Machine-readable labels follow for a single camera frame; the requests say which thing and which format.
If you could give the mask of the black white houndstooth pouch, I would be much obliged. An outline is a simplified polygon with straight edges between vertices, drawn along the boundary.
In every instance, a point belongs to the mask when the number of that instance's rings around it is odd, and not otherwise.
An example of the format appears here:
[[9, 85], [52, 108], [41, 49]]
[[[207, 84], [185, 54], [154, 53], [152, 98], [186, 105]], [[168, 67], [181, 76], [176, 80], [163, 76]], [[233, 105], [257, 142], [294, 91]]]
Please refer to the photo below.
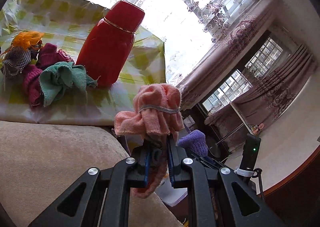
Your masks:
[[24, 70], [31, 62], [31, 52], [22, 47], [12, 47], [5, 55], [2, 62], [1, 72], [6, 78], [13, 78]]

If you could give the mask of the green checkered plastic tablecloth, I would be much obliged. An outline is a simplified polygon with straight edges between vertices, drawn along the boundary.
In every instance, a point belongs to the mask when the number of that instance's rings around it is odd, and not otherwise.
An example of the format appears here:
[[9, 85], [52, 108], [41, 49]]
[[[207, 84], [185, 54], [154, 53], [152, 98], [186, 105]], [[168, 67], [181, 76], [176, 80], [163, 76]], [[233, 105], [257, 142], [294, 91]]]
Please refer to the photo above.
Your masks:
[[132, 111], [140, 87], [165, 82], [164, 43], [138, 28], [110, 87], [76, 63], [107, 9], [84, 0], [7, 0], [1, 9], [1, 119], [65, 125], [112, 125]]

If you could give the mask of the teal green towel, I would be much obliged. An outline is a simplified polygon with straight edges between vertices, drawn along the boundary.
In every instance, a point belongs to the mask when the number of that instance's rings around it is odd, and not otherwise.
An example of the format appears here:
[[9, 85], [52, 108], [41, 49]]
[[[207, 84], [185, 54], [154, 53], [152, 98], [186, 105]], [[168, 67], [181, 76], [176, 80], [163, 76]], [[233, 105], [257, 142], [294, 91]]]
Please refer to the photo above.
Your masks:
[[87, 97], [87, 87], [97, 87], [98, 80], [87, 75], [82, 65], [58, 62], [42, 72], [40, 86], [43, 93], [43, 106], [48, 107], [52, 102], [60, 100], [67, 90], [74, 87]]

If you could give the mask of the purple floral curtain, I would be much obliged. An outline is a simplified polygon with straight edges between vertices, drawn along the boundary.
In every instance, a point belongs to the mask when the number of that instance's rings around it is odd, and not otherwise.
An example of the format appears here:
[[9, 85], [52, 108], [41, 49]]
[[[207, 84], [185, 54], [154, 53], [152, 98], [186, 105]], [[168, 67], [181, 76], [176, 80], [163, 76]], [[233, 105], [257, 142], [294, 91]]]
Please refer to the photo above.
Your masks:
[[[253, 38], [271, 20], [278, 0], [260, 0], [238, 25], [223, 39], [196, 69], [179, 85], [183, 110], [195, 106], [210, 85], [227, 70], [253, 42]], [[276, 68], [270, 67], [258, 75], [260, 68], [245, 67], [251, 74], [251, 87], [232, 102], [250, 125], [264, 124], [269, 128], [289, 107], [317, 68], [315, 57], [304, 45], [290, 54]]]

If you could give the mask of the pink knitted cloth bundle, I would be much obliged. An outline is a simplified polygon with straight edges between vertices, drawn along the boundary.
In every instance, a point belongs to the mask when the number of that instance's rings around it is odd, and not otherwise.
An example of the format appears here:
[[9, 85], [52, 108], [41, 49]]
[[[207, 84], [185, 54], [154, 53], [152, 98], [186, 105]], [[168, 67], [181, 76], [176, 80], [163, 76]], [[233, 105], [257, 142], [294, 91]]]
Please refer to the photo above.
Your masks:
[[114, 118], [116, 135], [140, 135], [161, 152], [149, 170], [147, 186], [133, 189], [138, 198], [148, 198], [166, 175], [167, 136], [177, 141], [184, 128], [180, 104], [181, 94], [176, 87], [166, 83], [144, 85], [133, 99], [134, 111], [121, 111]]

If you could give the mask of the black tracker device green light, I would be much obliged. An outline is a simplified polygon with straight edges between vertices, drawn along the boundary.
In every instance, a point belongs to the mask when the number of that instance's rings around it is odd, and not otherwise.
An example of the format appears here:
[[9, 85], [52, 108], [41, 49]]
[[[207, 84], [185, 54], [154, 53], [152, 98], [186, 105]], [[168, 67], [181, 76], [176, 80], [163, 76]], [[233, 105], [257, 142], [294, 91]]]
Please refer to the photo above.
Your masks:
[[261, 139], [252, 134], [247, 134], [242, 153], [242, 160], [238, 171], [245, 180], [250, 180], [253, 176], [253, 170], [257, 161]]

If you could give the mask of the magenta knitted glove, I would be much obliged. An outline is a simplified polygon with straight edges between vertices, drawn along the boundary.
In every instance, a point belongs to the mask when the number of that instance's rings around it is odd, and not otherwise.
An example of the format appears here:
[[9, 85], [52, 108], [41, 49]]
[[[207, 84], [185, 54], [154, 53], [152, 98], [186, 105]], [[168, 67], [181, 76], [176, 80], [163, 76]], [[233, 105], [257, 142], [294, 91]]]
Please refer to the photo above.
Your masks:
[[74, 60], [62, 49], [51, 43], [46, 43], [39, 51], [36, 67], [45, 70], [58, 62], [71, 62]]
[[27, 65], [22, 71], [23, 83], [22, 87], [28, 96], [31, 107], [43, 105], [43, 93], [40, 86], [40, 75], [43, 70], [34, 64]]

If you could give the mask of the red thermos flask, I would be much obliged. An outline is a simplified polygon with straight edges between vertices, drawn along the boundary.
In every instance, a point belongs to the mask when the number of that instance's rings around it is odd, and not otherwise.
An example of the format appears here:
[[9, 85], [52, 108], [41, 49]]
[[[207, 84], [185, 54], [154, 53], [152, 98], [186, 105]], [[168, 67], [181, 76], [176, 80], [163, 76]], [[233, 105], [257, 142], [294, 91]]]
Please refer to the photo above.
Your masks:
[[87, 36], [76, 64], [85, 67], [99, 88], [110, 87], [117, 81], [144, 16], [139, 7], [118, 1]]

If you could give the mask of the orange mesh bag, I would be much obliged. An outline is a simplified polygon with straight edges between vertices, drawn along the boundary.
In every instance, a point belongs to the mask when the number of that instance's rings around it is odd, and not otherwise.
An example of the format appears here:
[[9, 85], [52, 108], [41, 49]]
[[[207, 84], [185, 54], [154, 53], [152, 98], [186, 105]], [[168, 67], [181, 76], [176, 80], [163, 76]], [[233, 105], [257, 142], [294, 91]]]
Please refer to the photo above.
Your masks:
[[38, 31], [20, 32], [12, 41], [13, 47], [21, 47], [27, 50], [30, 47], [37, 45], [43, 38], [44, 33]]

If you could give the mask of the sheer floral lace curtain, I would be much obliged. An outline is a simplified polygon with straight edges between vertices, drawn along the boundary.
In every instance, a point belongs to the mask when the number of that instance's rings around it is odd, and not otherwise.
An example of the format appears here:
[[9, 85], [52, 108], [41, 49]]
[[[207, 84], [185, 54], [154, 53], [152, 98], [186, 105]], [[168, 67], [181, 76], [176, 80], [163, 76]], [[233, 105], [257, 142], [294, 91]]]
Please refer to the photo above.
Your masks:
[[165, 78], [178, 85], [259, 0], [127, 0], [165, 43]]

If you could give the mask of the beige sofa cushion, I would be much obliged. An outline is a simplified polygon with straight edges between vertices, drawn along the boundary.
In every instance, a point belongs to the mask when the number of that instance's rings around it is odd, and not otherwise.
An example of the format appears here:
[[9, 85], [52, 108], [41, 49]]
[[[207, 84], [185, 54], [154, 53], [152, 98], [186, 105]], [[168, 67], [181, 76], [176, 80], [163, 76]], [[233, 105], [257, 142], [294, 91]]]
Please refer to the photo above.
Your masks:
[[2, 121], [1, 205], [16, 226], [28, 226], [86, 170], [127, 156], [99, 127]]

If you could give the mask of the purple knitted glove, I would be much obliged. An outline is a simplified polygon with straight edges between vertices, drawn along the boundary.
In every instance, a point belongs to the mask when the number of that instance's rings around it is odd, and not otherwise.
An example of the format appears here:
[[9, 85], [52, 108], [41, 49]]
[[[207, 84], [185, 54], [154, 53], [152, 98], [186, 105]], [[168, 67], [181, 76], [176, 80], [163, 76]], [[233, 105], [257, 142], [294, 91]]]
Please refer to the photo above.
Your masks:
[[204, 133], [195, 129], [188, 135], [178, 140], [177, 145], [182, 148], [187, 148], [200, 157], [206, 157], [208, 155], [208, 147], [206, 144], [206, 136]]

